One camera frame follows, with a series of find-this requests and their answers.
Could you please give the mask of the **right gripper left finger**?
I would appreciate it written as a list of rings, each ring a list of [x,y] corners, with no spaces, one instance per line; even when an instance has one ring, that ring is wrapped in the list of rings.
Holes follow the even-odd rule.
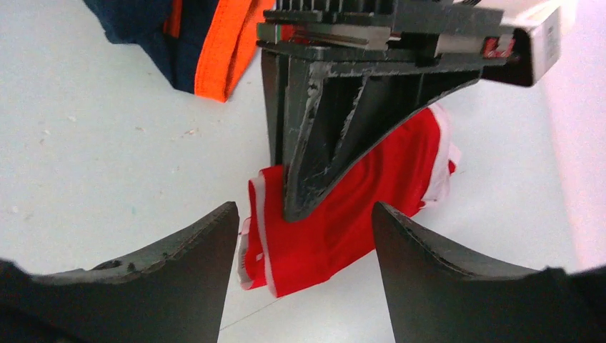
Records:
[[[226,202],[93,269],[30,274],[1,262],[3,342],[215,342],[239,214]]]

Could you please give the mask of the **red white underwear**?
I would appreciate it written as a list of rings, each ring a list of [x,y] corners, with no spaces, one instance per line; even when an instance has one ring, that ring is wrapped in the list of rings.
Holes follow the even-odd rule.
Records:
[[[249,180],[251,214],[239,233],[239,282],[283,297],[327,281],[374,248],[372,208],[385,202],[411,217],[449,194],[460,160],[451,117],[432,104],[357,162],[306,218],[282,216],[283,168]]]

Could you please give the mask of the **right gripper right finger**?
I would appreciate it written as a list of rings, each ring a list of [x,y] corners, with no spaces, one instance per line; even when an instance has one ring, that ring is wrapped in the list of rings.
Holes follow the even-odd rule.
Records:
[[[533,270],[378,202],[372,228],[397,342],[603,342],[605,268]]]

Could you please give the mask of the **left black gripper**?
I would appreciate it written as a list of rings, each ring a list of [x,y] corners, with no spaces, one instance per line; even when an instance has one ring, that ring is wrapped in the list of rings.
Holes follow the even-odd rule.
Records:
[[[284,169],[288,222],[430,104],[481,75],[534,86],[561,54],[559,1],[278,1],[263,17],[270,154]]]

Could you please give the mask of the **navy orange underwear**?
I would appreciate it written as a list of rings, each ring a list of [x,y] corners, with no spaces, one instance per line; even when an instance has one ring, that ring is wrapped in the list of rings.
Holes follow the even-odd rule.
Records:
[[[226,102],[274,1],[85,0],[113,44],[136,44],[173,88]]]

